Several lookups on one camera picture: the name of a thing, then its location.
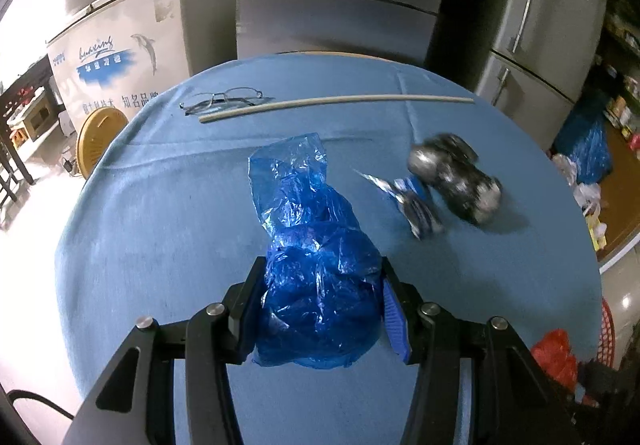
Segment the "red plastic bag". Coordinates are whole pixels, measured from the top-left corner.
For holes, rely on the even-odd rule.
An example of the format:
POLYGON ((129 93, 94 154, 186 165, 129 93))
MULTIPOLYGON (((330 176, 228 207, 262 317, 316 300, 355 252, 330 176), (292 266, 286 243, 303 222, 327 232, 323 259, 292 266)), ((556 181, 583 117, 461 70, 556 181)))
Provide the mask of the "red plastic bag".
POLYGON ((578 361, 564 329, 549 331, 531 349, 538 366, 564 389, 574 393, 577 387, 578 361))

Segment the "blue plastic bag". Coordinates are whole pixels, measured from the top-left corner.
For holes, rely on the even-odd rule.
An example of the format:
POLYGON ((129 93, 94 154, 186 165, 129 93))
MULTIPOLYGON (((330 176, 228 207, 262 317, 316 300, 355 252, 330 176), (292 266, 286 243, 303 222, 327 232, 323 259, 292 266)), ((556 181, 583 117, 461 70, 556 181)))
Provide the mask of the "blue plastic bag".
POLYGON ((348 367, 380 335, 382 255, 327 169, 316 133, 248 159, 254 209, 269 236, 255 351, 264 367, 348 367))

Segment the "black plastic trash bag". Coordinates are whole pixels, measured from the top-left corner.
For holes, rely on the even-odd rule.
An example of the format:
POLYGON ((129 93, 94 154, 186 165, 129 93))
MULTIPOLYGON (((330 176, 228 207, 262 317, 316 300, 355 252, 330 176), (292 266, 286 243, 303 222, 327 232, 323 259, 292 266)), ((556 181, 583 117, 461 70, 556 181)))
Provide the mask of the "black plastic trash bag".
POLYGON ((477 153, 460 136, 439 133, 411 146, 408 170, 434 188, 449 210, 474 225, 488 223, 498 211, 502 185, 477 168, 477 153))

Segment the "red plastic laundry basket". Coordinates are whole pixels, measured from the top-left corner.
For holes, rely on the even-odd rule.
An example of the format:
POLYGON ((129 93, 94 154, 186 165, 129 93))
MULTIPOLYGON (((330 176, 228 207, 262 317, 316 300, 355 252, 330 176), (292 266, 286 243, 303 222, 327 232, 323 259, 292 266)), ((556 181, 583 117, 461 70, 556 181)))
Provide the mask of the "red plastic laundry basket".
POLYGON ((615 357, 615 328, 613 315, 608 302, 602 299, 602 319, 597 349, 597 361, 608 368, 614 366, 615 357))

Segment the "blue tablecloth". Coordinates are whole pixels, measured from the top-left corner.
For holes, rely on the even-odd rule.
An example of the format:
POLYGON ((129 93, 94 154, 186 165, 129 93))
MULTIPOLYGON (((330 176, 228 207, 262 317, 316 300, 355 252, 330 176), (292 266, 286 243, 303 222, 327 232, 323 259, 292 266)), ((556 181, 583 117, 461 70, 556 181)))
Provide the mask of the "blue tablecloth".
POLYGON ((527 345, 596 350, 600 275, 563 175, 519 127, 440 76, 330 55, 228 62, 153 97, 91 172, 56 252, 58 310, 88 394, 150 315, 183 321, 268 257, 257 353, 229 371, 249 444, 396 444, 416 369, 390 348, 380 262, 459 318, 502 316, 527 345), (378 182, 457 136, 498 208, 418 236, 378 182))

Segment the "crumpled blue foil packet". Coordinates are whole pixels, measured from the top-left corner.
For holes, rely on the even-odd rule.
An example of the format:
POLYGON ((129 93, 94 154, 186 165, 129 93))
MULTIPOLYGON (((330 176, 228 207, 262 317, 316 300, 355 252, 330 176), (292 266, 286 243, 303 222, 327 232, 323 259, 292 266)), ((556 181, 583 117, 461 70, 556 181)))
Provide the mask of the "crumpled blue foil packet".
POLYGON ((444 231, 444 225, 435 212, 431 196, 424 188, 416 187, 416 182, 412 178, 398 178, 390 182, 358 170, 356 173, 395 202, 397 210, 407 221, 414 238, 422 240, 427 235, 440 234, 444 231))

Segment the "large blue hanging bag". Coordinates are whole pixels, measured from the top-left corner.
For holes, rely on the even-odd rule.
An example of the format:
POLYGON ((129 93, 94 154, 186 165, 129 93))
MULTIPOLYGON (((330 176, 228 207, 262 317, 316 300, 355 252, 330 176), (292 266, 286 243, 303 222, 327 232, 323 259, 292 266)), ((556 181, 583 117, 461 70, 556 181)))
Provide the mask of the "large blue hanging bag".
POLYGON ((552 151, 575 163, 578 183, 599 183, 613 168, 602 116, 572 113, 556 135, 552 151))

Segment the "yellow round stool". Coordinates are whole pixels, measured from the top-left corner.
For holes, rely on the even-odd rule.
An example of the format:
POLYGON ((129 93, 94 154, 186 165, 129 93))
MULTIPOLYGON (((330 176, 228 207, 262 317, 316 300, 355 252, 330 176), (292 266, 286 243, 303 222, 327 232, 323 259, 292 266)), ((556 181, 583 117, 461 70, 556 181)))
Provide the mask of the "yellow round stool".
POLYGON ((102 107, 87 116, 76 140, 76 161, 83 178, 90 176, 105 150, 127 124, 126 116, 114 107, 102 107))

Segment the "long white stick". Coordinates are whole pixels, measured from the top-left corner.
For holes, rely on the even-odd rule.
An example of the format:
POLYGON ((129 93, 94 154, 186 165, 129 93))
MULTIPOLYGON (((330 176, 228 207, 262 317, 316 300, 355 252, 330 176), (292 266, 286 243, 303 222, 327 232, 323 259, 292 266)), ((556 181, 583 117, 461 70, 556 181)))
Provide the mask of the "long white stick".
POLYGON ((469 97, 442 96, 442 95, 346 95, 331 97, 303 98, 288 101, 276 101, 269 104, 245 107, 236 110, 226 110, 202 114, 198 117, 201 124, 214 123, 221 120, 241 118, 241 116, 253 116, 290 109, 302 109, 320 106, 333 106, 343 104, 369 104, 369 102, 395 102, 395 101, 420 101, 420 102, 446 102, 447 104, 473 104, 474 99, 469 97))

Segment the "wooden shelf cabinet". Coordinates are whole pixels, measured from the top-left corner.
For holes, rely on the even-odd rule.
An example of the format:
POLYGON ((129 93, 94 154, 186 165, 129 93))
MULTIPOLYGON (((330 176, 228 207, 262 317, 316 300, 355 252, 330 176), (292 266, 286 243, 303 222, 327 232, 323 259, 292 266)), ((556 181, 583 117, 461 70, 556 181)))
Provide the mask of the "wooden shelf cabinet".
POLYGON ((606 245, 597 256, 604 264, 639 240, 639 12, 631 1, 608 0, 598 61, 612 161, 601 182, 606 245))

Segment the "dark wooden table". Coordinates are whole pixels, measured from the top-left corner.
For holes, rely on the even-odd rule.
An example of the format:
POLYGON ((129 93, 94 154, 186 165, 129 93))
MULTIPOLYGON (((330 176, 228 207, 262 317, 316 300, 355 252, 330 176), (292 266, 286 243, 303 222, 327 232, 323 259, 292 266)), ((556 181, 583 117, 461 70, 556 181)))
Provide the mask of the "dark wooden table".
POLYGON ((17 202, 23 183, 34 185, 17 149, 34 142, 58 123, 51 86, 53 71, 47 55, 32 64, 1 94, 1 205, 17 202))

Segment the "white chest freezer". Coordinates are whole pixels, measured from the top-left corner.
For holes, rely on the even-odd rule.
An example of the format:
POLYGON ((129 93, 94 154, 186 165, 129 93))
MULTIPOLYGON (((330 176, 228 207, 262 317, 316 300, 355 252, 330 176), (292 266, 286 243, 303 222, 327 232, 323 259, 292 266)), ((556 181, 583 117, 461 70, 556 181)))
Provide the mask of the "white chest freezer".
POLYGON ((236 56, 236 0, 97 0, 48 41, 73 126, 113 107, 128 119, 152 98, 236 56))

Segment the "silver two-door refrigerator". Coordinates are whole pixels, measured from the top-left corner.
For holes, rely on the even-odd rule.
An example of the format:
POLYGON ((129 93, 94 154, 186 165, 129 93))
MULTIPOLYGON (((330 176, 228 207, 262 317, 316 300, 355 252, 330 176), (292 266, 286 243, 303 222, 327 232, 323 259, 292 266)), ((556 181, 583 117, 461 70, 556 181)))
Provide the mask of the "silver two-door refrigerator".
POLYGON ((578 101, 606 0, 503 0, 475 92, 548 150, 578 101))

